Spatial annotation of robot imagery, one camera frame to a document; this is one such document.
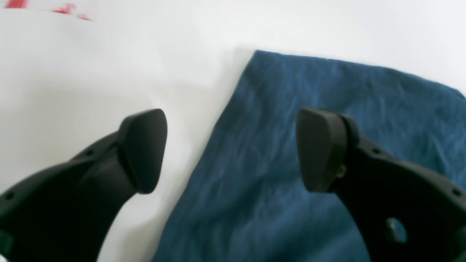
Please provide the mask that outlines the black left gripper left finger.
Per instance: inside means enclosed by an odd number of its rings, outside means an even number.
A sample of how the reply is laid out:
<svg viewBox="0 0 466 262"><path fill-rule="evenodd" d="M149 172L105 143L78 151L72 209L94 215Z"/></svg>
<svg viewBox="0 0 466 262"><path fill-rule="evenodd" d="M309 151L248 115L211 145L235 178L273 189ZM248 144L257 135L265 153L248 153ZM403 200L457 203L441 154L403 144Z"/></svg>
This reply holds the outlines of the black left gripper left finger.
<svg viewBox="0 0 466 262"><path fill-rule="evenodd" d="M8 262L95 262L123 205L158 183L167 120L133 114L117 132L1 195L1 257Z"/></svg>

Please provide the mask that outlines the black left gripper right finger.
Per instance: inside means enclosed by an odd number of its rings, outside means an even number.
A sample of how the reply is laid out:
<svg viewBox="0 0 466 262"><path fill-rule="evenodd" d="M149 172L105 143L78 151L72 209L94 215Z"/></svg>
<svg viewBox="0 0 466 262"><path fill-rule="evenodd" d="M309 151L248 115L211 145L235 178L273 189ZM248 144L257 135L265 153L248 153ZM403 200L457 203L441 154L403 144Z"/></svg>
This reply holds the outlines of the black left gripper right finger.
<svg viewBox="0 0 466 262"><path fill-rule="evenodd" d="M308 192L336 194L373 262L464 262L465 191L359 135L352 118L301 109L296 119Z"/></svg>

